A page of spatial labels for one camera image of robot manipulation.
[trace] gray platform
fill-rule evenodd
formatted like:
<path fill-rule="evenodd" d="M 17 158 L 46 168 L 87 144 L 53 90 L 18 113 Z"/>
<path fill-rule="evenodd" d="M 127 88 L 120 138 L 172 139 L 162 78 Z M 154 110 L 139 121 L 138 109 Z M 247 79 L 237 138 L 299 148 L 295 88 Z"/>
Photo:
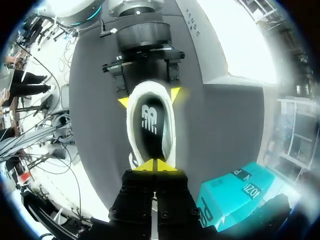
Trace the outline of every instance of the gray platform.
<path fill-rule="evenodd" d="M 173 44 L 185 52 L 180 79 L 188 98 L 174 104 L 176 166 L 189 178 L 196 199 L 201 182 L 256 161 L 264 127 L 262 88 L 203 85 L 189 30 L 174 1 L 166 1 L 164 21 L 171 25 Z M 105 19 L 114 27 L 112 18 Z M 130 168 L 126 109 L 117 101 L 113 81 L 103 73 L 117 55 L 115 36 L 99 38 L 97 27 L 84 33 L 75 48 L 70 71 L 72 130 L 83 167 L 107 208 Z M 162 75 L 160 66 L 153 70 Z"/>

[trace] black insole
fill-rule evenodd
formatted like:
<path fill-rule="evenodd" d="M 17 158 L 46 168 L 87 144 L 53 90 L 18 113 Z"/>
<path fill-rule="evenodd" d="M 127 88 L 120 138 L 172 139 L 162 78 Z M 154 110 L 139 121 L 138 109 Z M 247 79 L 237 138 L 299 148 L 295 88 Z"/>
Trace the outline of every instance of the black insole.
<path fill-rule="evenodd" d="M 162 159 L 165 106 L 153 95 L 141 97 L 133 114 L 134 138 L 142 159 Z"/>

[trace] yellow triangle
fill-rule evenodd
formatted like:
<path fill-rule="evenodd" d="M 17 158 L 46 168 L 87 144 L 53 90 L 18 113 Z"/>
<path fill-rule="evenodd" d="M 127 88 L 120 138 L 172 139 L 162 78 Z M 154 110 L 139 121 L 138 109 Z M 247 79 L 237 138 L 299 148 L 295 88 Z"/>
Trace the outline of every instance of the yellow triangle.
<path fill-rule="evenodd" d="M 158 172 L 162 172 L 163 170 L 167 170 L 168 172 L 178 171 L 177 169 L 173 168 L 172 166 L 160 159 L 157 160 L 157 167 Z"/>
<path fill-rule="evenodd" d="M 143 170 L 147 170 L 152 172 L 154 169 L 154 160 L 150 159 L 149 161 L 146 161 L 144 164 L 142 164 L 141 166 L 136 167 L 135 169 L 133 169 L 133 171 L 143 171 Z"/>
<path fill-rule="evenodd" d="M 118 99 L 118 101 L 122 103 L 122 105 L 125 106 L 125 108 L 128 108 L 128 101 L 129 101 L 128 97 L 120 98 Z"/>
<path fill-rule="evenodd" d="M 171 102 L 174 103 L 181 87 L 171 88 Z"/>

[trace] screw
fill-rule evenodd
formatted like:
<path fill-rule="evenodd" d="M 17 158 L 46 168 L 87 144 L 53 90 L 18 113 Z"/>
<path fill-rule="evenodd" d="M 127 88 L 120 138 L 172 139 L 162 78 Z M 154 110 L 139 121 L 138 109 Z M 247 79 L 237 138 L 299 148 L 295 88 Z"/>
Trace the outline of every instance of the screw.
<path fill-rule="evenodd" d="M 167 219 L 169 216 L 169 213 L 167 211 L 164 211 L 163 214 L 162 214 L 162 218 L 163 219 Z"/>
<path fill-rule="evenodd" d="M 199 210 L 199 208 L 194 208 L 194 209 L 192 209 L 192 215 L 198 215 L 200 213 L 200 210 Z"/>

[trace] white sneaker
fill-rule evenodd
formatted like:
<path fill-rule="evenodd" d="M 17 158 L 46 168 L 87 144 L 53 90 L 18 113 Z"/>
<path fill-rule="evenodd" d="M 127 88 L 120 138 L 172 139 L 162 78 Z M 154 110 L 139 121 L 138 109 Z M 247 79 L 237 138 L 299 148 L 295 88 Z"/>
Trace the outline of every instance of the white sneaker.
<path fill-rule="evenodd" d="M 49 89 L 49 92 L 53 92 L 54 90 L 56 90 L 57 86 L 52 84 L 52 85 L 49 85 L 50 89 Z"/>
<path fill-rule="evenodd" d="M 150 159 L 176 167 L 175 115 L 163 85 L 145 81 L 134 88 L 128 99 L 126 129 L 134 155 L 129 156 L 131 169 Z"/>

